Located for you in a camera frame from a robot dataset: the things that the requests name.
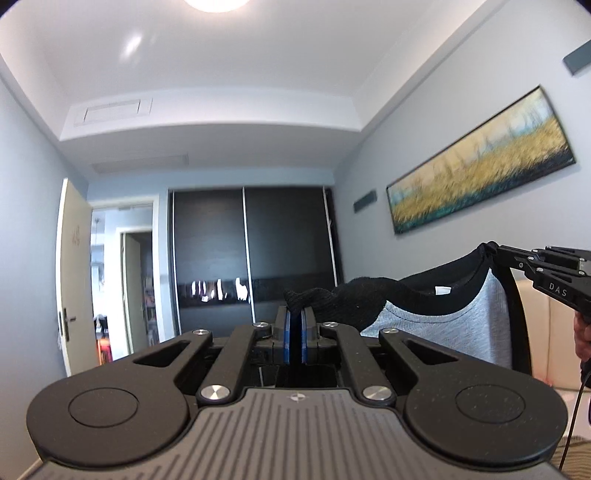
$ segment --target yellow grass in painting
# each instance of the yellow grass in painting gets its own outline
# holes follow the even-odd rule
[[[467,194],[477,193],[517,172],[542,163],[564,145],[560,125],[556,117],[552,116],[534,132],[515,138],[464,168],[440,173],[430,184],[417,188],[391,207],[394,222],[408,222],[453,205]]]

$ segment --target framed painting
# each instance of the framed painting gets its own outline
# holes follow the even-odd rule
[[[538,87],[387,187],[394,232],[408,232],[574,163]]]

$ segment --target human hand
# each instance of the human hand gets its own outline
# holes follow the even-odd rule
[[[591,325],[583,320],[583,314],[574,313],[574,351],[577,356],[586,362],[591,358]]]

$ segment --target air vent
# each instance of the air vent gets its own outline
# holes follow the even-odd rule
[[[112,122],[136,116],[146,116],[152,110],[151,98],[138,98],[123,102],[106,103],[104,105],[87,106],[78,112],[74,124],[76,126],[97,122]]]
[[[176,170],[179,168],[186,168],[188,164],[188,155],[177,155],[174,157],[134,158],[133,160],[107,161],[93,163],[91,166],[95,172],[105,175],[138,170]]]

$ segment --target baseboard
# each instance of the baseboard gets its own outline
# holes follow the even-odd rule
[[[40,458],[38,458],[37,460],[35,460],[35,463],[33,463],[29,468],[27,468],[20,477],[17,478],[17,480],[24,480],[32,471],[36,470],[37,468],[39,468],[41,466],[43,462],[41,461]]]

